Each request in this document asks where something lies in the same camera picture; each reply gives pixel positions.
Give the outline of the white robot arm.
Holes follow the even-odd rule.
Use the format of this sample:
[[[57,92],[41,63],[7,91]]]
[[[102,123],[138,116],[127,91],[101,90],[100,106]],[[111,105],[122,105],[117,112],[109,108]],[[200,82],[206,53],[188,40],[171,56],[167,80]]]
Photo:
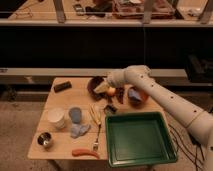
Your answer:
[[[146,65],[115,69],[94,89],[94,92],[103,93],[110,87],[117,88],[126,84],[143,90],[206,148],[203,171],[213,171],[213,116],[158,84],[150,73],[151,69]]]

